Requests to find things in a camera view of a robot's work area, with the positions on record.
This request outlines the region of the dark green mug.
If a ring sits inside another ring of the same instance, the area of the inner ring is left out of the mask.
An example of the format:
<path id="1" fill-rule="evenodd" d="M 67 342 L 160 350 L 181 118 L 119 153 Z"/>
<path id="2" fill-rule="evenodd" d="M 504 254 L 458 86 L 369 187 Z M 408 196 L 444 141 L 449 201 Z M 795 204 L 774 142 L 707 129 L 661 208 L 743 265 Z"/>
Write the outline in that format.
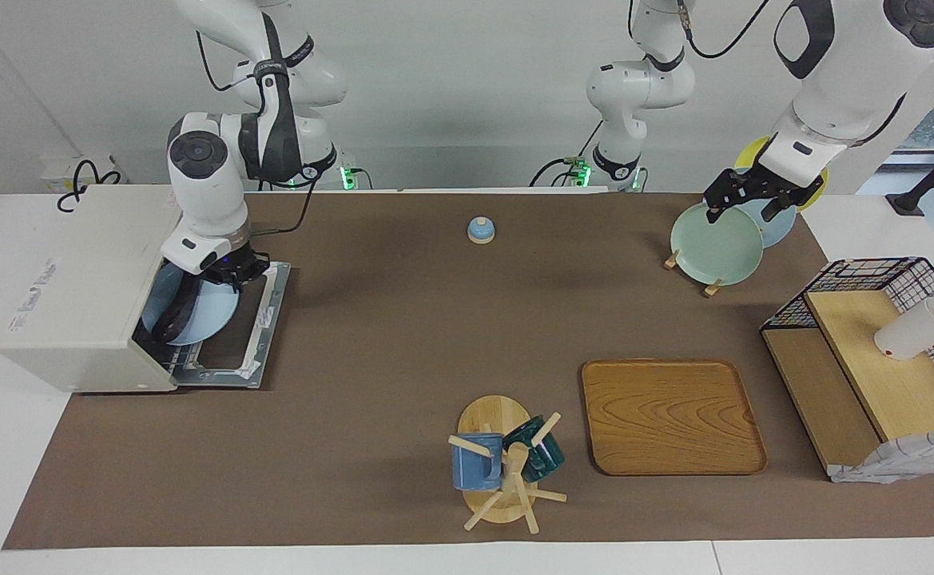
<path id="1" fill-rule="evenodd" d="M 539 414 L 503 437 L 504 449 L 518 442 L 522 442 L 528 448 L 527 462 L 522 470 L 525 482 L 533 483 L 543 480 L 566 461 L 564 452 L 559 448 L 558 441 L 552 433 L 546 434 L 543 440 L 534 444 L 534 438 L 545 425 L 546 419 Z"/>

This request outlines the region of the yellow racked plate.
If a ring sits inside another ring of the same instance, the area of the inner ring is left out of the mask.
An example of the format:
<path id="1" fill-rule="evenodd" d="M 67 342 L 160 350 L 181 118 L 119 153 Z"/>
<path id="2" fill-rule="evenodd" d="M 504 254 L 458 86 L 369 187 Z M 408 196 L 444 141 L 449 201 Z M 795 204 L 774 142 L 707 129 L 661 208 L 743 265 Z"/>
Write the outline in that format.
<path id="1" fill-rule="evenodd" d="M 758 154 L 762 152 L 762 149 L 769 142 L 769 136 L 762 136 L 749 143 L 745 148 L 738 154 L 737 159 L 734 161 L 733 168 L 738 173 L 744 173 L 749 170 L 754 161 L 757 159 Z M 810 194 L 809 200 L 806 201 L 802 206 L 797 207 L 798 212 L 803 212 L 809 210 L 811 206 L 817 201 L 818 197 L 825 192 L 829 182 L 829 168 L 825 168 L 821 171 L 820 174 L 821 185 L 818 187 L 815 192 Z"/>

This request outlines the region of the white patterned cloth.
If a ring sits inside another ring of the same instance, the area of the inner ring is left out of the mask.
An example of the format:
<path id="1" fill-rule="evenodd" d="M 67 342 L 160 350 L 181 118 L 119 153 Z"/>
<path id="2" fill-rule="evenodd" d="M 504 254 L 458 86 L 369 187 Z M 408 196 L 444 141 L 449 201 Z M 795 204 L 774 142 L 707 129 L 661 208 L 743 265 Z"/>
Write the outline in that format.
<path id="1" fill-rule="evenodd" d="M 891 484 L 934 474 L 934 431 L 909 434 L 880 444 L 858 465 L 829 465 L 832 482 Z"/>

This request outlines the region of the wooden plate rack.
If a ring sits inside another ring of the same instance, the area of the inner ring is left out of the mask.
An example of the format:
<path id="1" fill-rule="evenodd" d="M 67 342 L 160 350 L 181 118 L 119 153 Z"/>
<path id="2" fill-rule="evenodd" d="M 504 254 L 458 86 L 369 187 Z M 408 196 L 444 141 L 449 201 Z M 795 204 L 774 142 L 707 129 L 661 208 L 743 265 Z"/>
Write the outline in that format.
<path id="1" fill-rule="evenodd" d="M 674 250 L 664 262 L 662 267 L 666 270 L 681 270 L 682 273 L 685 273 L 687 277 L 691 280 L 697 281 L 698 284 L 701 284 L 701 294 L 705 298 L 714 297 L 722 287 L 723 279 L 722 277 L 711 278 L 710 274 L 703 272 L 699 266 L 694 264 L 694 260 L 687 258 L 683 255 L 682 250 Z"/>

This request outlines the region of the wooden serving tray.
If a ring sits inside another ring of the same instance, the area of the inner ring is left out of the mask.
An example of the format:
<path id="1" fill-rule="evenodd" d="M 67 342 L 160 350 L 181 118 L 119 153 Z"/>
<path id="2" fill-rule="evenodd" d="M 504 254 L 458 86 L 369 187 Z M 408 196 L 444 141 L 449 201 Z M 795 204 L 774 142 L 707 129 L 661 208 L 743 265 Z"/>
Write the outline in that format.
<path id="1" fill-rule="evenodd" d="M 600 359 L 580 375 L 590 455 L 606 476 L 751 476 L 769 465 L 729 361 Z"/>

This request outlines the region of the wooden stepped shelf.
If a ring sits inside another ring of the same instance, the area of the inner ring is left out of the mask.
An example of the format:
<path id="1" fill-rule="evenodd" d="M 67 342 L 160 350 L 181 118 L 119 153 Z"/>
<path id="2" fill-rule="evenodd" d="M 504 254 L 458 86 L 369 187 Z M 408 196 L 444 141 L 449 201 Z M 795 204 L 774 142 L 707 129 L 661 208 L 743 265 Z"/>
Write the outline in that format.
<path id="1" fill-rule="evenodd" d="M 900 361 L 875 345 L 899 313 L 890 298 L 815 291 L 802 303 L 803 323 L 761 333 L 829 480 L 934 474 L 934 361 Z"/>

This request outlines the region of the white plastic cup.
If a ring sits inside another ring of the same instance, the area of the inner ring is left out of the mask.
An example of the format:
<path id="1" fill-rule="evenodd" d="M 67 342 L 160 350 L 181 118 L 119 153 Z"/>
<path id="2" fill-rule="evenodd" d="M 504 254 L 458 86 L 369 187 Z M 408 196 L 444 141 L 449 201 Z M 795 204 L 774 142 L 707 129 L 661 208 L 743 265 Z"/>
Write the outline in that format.
<path id="1" fill-rule="evenodd" d="M 934 297 L 924 299 L 873 335 L 884 355 L 905 361 L 934 347 Z"/>

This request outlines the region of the white toaster oven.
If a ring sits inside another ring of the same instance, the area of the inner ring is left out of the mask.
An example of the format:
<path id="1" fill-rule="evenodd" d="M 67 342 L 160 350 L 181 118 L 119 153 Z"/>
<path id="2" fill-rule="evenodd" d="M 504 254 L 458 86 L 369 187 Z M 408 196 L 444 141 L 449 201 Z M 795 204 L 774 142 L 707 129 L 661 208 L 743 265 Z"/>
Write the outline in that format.
<path id="1" fill-rule="evenodd" d="M 0 354 L 72 394 L 259 388 L 291 266 L 273 261 L 239 291 L 232 320 L 211 338 L 155 342 L 141 313 L 179 218 L 168 185 L 90 187 L 0 335 Z"/>

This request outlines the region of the light blue racked plate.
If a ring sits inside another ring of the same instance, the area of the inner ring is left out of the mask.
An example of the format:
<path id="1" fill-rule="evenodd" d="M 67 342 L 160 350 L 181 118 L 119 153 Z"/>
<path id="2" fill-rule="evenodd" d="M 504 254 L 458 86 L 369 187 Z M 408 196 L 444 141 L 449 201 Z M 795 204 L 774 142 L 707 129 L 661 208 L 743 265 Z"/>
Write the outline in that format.
<path id="1" fill-rule="evenodd" d="M 773 219 L 765 221 L 762 217 L 762 210 L 767 207 L 770 201 L 771 199 L 755 199 L 744 204 L 738 204 L 736 207 L 737 210 L 743 211 L 756 223 L 762 236 L 764 248 L 770 248 L 780 243 L 794 228 L 797 217 L 797 207 L 791 206 L 778 212 Z"/>

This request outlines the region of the pale green racked plate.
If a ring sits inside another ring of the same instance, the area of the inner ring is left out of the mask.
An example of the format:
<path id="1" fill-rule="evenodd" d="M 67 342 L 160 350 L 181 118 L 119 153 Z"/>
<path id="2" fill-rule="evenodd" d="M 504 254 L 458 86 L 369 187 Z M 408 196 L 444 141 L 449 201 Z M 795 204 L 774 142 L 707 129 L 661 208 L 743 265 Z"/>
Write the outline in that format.
<path id="1" fill-rule="evenodd" d="M 759 227 L 737 208 L 713 223 L 708 215 L 707 204 L 694 204 L 675 220 L 669 240 L 676 264 L 704 285 L 726 287 L 747 280 L 764 254 Z"/>

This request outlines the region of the wooden mug tree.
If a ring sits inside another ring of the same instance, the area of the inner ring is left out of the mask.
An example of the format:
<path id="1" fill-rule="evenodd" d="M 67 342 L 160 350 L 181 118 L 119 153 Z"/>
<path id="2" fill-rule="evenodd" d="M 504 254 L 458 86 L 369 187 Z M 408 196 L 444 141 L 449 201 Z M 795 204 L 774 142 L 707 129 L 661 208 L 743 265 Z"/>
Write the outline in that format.
<path id="1" fill-rule="evenodd" d="M 503 395 L 488 395 L 476 399 L 464 408 L 453 434 L 499 433 L 503 437 L 532 418 L 520 403 Z M 546 419 L 546 425 L 534 438 L 534 444 L 557 426 L 561 415 L 555 412 Z M 471 510 L 464 530 L 474 529 L 481 521 L 507 524 L 524 519 L 530 534 L 539 533 L 539 521 L 534 514 L 536 500 L 565 502 L 566 495 L 539 488 L 537 482 L 525 482 L 523 466 L 527 462 L 528 448 L 522 442 L 503 448 L 502 485 L 492 491 L 460 491 Z"/>

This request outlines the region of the blue mug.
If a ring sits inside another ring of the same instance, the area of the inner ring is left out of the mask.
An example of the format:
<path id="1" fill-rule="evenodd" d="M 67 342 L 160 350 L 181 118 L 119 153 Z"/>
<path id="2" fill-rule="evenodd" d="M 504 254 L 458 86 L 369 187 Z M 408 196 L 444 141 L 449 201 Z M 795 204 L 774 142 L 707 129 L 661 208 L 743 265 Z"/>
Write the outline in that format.
<path id="1" fill-rule="evenodd" d="M 460 491 L 492 491 L 502 485 L 503 435 L 451 434 L 452 483 Z"/>

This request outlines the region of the brown table mat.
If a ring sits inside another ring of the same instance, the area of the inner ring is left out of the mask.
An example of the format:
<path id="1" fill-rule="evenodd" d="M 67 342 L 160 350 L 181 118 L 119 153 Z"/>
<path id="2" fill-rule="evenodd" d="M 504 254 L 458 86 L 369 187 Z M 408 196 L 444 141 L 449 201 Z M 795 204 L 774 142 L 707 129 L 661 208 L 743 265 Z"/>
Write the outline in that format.
<path id="1" fill-rule="evenodd" d="M 667 272 L 686 194 L 316 194 L 263 250 L 297 268 L 258 390 L 75 395 L 7 549 L 422 545 L 463 530 L 447 436 L 506 395 L 561 414 L 543 541 L 934 537 L 934 474 L 834 484 L 759 327 L 825 265 L 796 222 L 711 299 Z M 495 240 L 475 244 L 475 217 Z M 738 371 L 769 465 L 744 477 L 609 477 L 590 460 L 580 369 L 717 358 Z"/>

